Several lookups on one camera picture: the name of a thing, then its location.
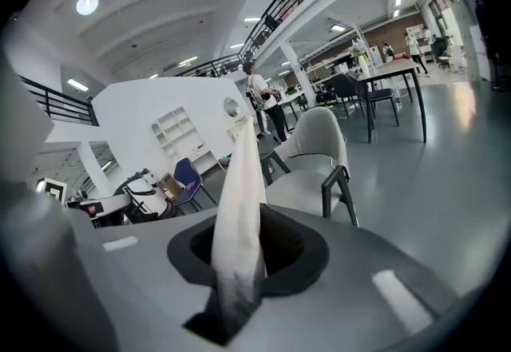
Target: floor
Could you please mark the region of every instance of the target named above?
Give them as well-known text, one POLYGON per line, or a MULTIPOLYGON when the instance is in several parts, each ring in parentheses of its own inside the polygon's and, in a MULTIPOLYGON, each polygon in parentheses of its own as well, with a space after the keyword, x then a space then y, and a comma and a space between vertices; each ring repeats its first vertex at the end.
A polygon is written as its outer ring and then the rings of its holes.
MULTIPOLYGON (((463 295, 488 279, 509 236, 511 94, 491 92, 487 82, 463 82, 462 74, 435 68, 430 69, 432 79, 419 78, 426 144, 414 90, 413 104, 402 99, 399 128, 390 103, 378 104, 372 144, 360 111, 339 119, 339 126, 347 138, 349 185, 361 227, 388 239, 463 295)), ((292 114, 287 119, 290 125, 295 122, 292 114)), ((259 151, 274 146, 267 136, 259 151)), ((308 160, 330 166, 327 158, 308 160)), ((289 165, 306 164, 297 160, 289 165)), ((276 169, 274 177, 280 174, 276 169)), ((217 169, 206 175, 205 186, 219 198, 223 181, 224 172, 217 169)), ((199 202, 211 207, 200 194, 199 202)), ((332 218, 349 223, 342 204, 332 218)))

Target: fluorescent light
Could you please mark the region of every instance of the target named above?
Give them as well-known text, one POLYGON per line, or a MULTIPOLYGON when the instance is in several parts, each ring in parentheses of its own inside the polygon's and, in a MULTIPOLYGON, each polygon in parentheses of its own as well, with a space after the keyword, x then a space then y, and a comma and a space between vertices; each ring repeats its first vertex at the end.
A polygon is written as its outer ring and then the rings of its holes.
POLYGON ((112 163, 112 161, 111 161, 111 160, 109 160, 108 162, 106 162, 106 163, 103 165, 103 167, 101 168, 101 170, 105 170, 105 169, 107 169, 107 167, 108 167, 108 166, 110 166, 110 165, 111 165, 111 163, 112 163))
POLYGON ((38 185, 35 187, 36 192, 40 192, 45 186, 45 180, 39 180, 38 185))
POLYGON ((185 65, 189 65, 190 62, 195 61, 196 59, 197 59, 197 56, 189 58, 188 60, 184 60, 184 61, 179 63, 179 67, 183 67, 185 65))
POLYGON ((77 1, 77 12, 82 16, 88 16, 94 13, 99 5, 99 0, 78 0, 77 1))
POLYGON ((69 80, 67 80, 67 83, 72 85, 74 88, 78 88, 84 92, 89 90, 85 85, 80 84, 79 82, 75 81, 73 78, 70 78, 69 80))

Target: round ceiling light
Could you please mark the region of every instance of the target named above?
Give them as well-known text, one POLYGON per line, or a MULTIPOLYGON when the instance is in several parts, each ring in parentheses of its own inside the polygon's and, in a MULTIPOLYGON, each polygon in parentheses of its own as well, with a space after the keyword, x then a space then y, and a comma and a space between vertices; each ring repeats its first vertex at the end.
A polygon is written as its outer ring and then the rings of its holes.
POLYGON ((91 13, 94 13, 98 5, 98 0, 78 0, 77 12, 82 16, 87 16, 91 13))

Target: blue chair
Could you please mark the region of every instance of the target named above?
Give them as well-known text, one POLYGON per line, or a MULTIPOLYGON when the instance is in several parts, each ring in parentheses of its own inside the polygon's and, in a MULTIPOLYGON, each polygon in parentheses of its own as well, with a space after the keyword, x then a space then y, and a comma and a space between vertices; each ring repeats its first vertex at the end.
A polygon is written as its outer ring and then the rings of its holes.
POLYGON ((179 206, 185 203, 190 203, 196 212, 203 210, 200 204, 198 204, 194 199, 195 194, 199 191, 199 189, 202 189, 214 204, 217 204, 212 196, 208 193, 208 191, 204 188, 202 177, 200 177, 200 174, 195 169, 195 166, 193 166, 193 163, 189 158, 185 157, 184 159, 181 159, 179 162, 177 162, 176 170, 174 170, 174 179, 184 184, 184 186, 195 183, 190 190, 183 190, 174 203, 174 206, 176 206, 176 209, 179 210, 181 214, 184 213, 181 209, 179 209, 179 206))

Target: white pillar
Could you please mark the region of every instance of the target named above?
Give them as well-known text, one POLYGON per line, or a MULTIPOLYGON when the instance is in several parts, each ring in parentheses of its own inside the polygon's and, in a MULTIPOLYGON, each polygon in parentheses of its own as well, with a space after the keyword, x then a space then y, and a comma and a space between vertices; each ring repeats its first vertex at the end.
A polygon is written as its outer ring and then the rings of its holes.
POLYGON ((94 186, 100 193, 101 197, 109 197, 113 195, 112 187, 105 173, 101 170, 101 166, 97 162, 96 156, 89 142, 81 142, 78 146, 78 155, 94 186))
POLYGON ((298 56, 293 50, 293 47, 291 47, 291 44, 289 44, 288 42, 284 42, 280 46, 280 48, 282 49, 287 60, 290 62, 291 68, 295 72, 296 78, 298 78, 298 82, 302 86, 302 90, 305 91, 307 103, 309 104, 309 107, 312 108, 313 106, 316 105, 316 95, 314 90, 312 89, 312 85, 311 82, 309 81, 309 78, 307 78, 307 75, 305 74, 303 67, 299 63, 298 56))

